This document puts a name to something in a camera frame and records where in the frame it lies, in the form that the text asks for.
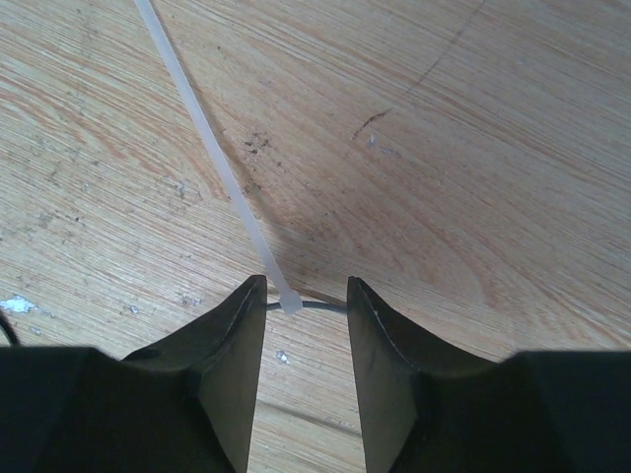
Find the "thin wire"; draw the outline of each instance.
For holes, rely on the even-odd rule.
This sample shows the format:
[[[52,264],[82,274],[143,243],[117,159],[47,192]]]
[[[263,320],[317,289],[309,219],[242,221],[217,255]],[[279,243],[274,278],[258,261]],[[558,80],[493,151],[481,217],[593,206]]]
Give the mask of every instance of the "thin wire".
[[[7,340],[9,340],[9,345],[11,345],[12,347],[17,347],[18,345],[20,345],[20,339],[18,338],[16,331],[13,329],[11,323],[9,323],[9,320],[2,312],[0,312],[0,328],[2,328],[2,331],[7,337]]]
[[[329,304],[329,303],[321,303],[319,301],[303,301],[304,308],[315,308],[317,310],[328,310],[329,312],[341,313],[342,315],[346,315],[348,312],[346,310],[346,306],[337,305],[337,304]],[[270,310],[281,310],[282,307],[280,303],[272,303],[267,305],[267,311]]]

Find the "wooden table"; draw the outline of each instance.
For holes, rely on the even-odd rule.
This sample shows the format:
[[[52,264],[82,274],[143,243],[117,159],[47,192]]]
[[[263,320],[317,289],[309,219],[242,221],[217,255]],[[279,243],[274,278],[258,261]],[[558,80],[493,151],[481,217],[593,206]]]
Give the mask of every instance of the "wooden table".
[[[133,2],[0,7],[0,299],[36,305],[7,312],[24,343],[122,357],[261,272]],[[631,2],[156,7],[304,296],[361,276],[492,359],[628,348]],[[250,470],[363,469],[345,320],[270,313]]]

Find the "plastic strip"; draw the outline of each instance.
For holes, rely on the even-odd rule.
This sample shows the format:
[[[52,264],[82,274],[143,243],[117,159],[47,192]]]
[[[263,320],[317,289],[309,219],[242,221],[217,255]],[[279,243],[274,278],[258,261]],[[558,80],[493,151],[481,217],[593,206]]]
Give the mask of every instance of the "plastic strip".
[[[197,132],[201,136],[204,146],[206,147],[206,151],[208,152],[208,156],[215,164],[215,168],[226,186],[226,190],[228,191],[228,195],[230,196],[233,205],[237,208],[239,216],[244,221],[245,230],[254,244],[256,251],[258,251],[261,261],[265,265],[267,275],[278,290],[280,304],[283,307],[283,310],[288,314],[297,312],[303,308],[303,302],[300,295],[296,291],[292,291],[287,284],[282,271],[278,267],[278,263],[276,262],[274,255],[265,241],[263,233],[256,224],[256,219],[247,206],[244,195],[241,193],[241,189],[239,188],[239,185],[235,180],[235,176],[228,165],[228,161],[226,160],[224,153],[221,151],[215,135],[210,129],[208,120],[199,105],[199,101],[197,101],[197,97],[195,96],[193,89],[188,83],[188,79],[186,79],[186,74],[184,74],[179,61],[177,60],[177,56],[175,56],[174,49],[167,38],[167,34],[160,23],[160,19],[156,15],[156,11],[151,5],[150,0],[134,1],[140,15],[145,21],[145,25],[149,30],[151,38],[156,44],[156,47],[167,66],[167,70],[175,82],[175,86],[177,87],[179,95],[181,96],[193,123],[195,124],[195,128],[197,128]]]

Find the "gray cable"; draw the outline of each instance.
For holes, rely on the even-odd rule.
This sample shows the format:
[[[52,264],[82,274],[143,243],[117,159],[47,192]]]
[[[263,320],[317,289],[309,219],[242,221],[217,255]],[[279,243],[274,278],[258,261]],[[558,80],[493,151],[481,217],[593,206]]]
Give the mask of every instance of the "gray cable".
[[[318,310],[328,310],[329,312],[341,313],[342,315],[347,314],[346,307],[344,305],[337,304],[329,304],[329,303],[321,303],[319,301],[303,301],[304,308],[315,308]],[[272,303],[267,305],[267,311],[270,310],[281,310],[282,307],[280,303]]]

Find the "cable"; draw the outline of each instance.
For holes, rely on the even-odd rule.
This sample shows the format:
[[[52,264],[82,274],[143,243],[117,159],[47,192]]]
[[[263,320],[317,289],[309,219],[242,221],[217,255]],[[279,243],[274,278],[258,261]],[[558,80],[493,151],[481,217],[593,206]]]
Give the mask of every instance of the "cable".
[[[7,340],[9,340],[9,345],[11,345],[12,347],[17,347],[18,345],[20,345],[20,339],[18,338],[16,331],[13,329],[11,323],[9,323],[9,320],[2,312],[0,312],[0,327],[7,337]]]
[[[346,315],[348,312],[344,305],[321,303],[319,301],[303,301],[303,308],[315,308],[317,310],[328,310],[329,312],[341,313]],[[281,310],[280,303],[272,303],[267,305],[267,311]]]

